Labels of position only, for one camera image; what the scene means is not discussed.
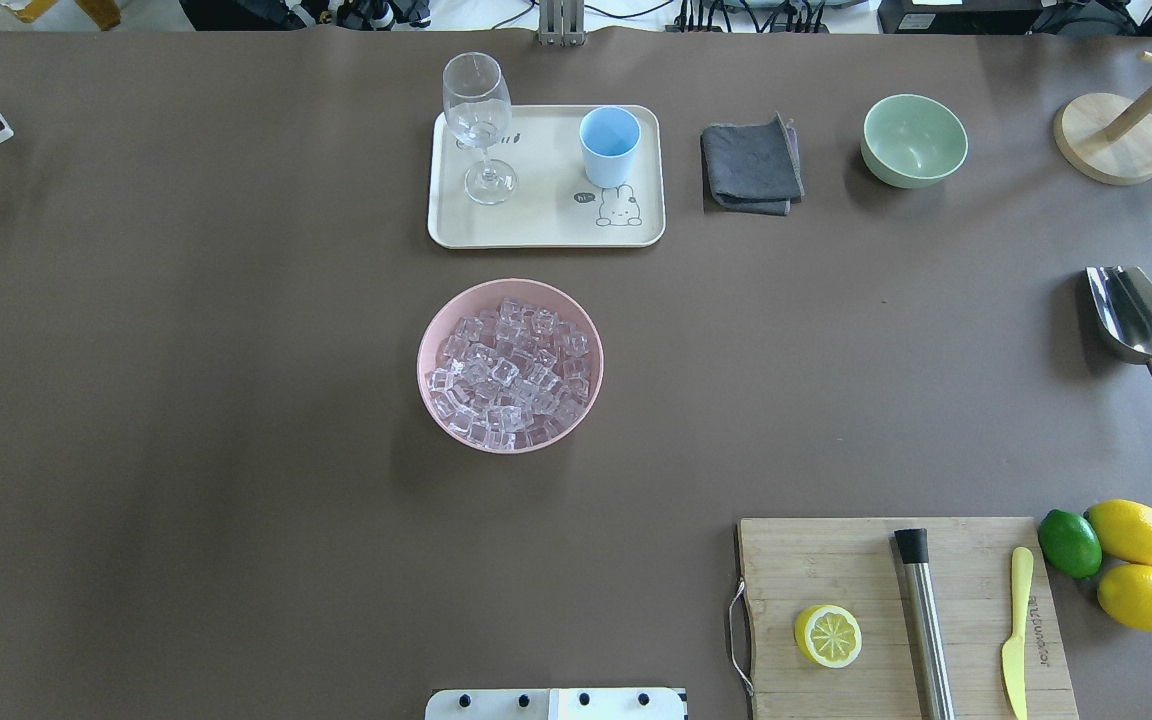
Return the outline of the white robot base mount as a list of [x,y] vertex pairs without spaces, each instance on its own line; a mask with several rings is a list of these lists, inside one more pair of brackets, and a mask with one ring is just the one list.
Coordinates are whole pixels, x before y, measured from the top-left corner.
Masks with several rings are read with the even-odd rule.
[[687,719],[684,689],[576,687],[444,689],[425,719]]

